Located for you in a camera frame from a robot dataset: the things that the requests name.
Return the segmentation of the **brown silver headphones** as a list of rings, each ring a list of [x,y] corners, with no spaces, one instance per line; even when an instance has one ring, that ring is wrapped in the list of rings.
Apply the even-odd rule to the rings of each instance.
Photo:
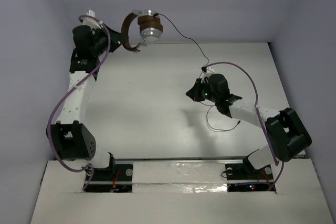
[[[129,38],[122,43],[125,50],[139,52],[141,47],[156,42],[163,34],[163,26],[159,13],[152,9],[135,9],[124,19],[121,26],[121,34],[129,35],[129,29],[134,20],[137,20],[141,41],[136,46],[131,46]]]

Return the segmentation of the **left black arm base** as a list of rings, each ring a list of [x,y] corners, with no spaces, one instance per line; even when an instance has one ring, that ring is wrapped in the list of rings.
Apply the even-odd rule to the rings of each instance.
[[[107,168],[94,168],[93,176],[86,175],[84,191],[87,193],[131,193],[132,192],[132,162],[116,161],[110,154]]]

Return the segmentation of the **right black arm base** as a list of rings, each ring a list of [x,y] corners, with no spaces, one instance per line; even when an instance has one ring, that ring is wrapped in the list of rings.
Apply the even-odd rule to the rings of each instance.
[[[229,192],[276,191],[270,151],[257,149],[240,163],[225,164],[221,177],[228,182]]]

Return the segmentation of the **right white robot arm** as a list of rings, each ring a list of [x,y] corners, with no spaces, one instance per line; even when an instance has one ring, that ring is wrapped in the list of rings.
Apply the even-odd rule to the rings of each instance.
[[[312,139],[296,111],[260,108],[230,92],[222,74],[198,78],[186,95],[194,102],[211,101],[220,114],[262,129],[267,145],[247,155],[243,174],[255,178],[270,164],[288,162],[312,144]]]

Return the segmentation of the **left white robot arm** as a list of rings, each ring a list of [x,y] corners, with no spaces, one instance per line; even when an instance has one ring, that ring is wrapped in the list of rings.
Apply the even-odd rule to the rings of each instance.
[[[50,115],[46,134],[59,161],[86,161],[85,169],[98,169],[105,179],[116,175],[111,153],[102,151],[84,124],[86,110],[99,68],[110,52],[126,41],[127,35],[106,26],[81,24],[72,31],[75,48],[70,59],[69,88]]]

